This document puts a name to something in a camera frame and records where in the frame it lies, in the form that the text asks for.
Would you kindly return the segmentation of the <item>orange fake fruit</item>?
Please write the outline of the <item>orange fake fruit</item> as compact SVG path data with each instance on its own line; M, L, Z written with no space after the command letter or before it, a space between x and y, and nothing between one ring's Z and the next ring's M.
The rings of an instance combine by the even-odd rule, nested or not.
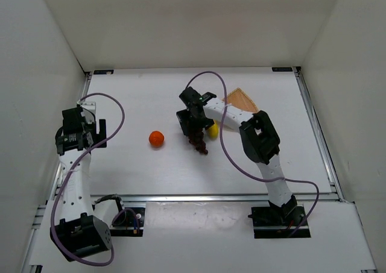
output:
M160 148L164 144L165 136L160 131L152 131L148 140L153 148Z

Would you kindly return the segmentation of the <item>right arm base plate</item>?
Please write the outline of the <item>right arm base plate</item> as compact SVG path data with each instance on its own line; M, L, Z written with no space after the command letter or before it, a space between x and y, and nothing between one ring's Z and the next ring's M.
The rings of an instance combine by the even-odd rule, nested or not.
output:
M304 206L297 206L289 216L282 218L271 207L252 207L248 218L252 220L255 239L311 238Z

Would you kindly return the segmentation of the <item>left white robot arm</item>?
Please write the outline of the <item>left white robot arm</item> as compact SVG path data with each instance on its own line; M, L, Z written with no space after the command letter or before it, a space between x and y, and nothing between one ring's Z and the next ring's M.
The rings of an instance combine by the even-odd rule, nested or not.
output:
M106 120L96 118L96 104L85 102L63 110L62 126L55 135L62 165L64 190L54 212L50 237L68 261L112 248L110 225L122 209L118 195L93 202L90 195L89 148L106 139Z

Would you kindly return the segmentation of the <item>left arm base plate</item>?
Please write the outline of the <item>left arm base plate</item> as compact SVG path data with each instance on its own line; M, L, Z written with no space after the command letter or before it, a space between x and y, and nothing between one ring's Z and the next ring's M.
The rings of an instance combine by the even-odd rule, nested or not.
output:
M132 207L113 218L110 234L113 237L142 237L144 223L145 207Z

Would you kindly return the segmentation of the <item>dark red fake grapes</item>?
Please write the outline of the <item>dark red fake grapes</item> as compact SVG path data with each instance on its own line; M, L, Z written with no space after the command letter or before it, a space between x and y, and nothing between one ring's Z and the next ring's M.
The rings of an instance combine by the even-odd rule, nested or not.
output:
M204 132L202 128L190 128L188 130L189 143L198 151L200 154L207 155L208 150L204 141Z

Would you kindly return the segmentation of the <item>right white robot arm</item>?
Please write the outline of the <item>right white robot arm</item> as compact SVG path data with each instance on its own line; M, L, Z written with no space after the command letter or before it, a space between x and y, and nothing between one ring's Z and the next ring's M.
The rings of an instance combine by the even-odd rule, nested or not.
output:
M280 139L268 114L241 110L226 104L215 94L199 94L187 87L179 95L186 108L176 113L183 134L196 151L207 154L203 140L204 130L215 121L239 133L242 148L249 160L255 163L268 190L268 219L270 225L299 225L304 214L298 211L297 200L290 191L279 158Z

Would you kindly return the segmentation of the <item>yellow fake lemon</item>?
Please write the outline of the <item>yellow fake lemon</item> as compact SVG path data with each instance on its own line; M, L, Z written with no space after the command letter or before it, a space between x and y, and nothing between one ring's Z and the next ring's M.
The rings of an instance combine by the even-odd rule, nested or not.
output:
M206 129L206 133L211 140L215 140L219 135L219 128L216 122Z

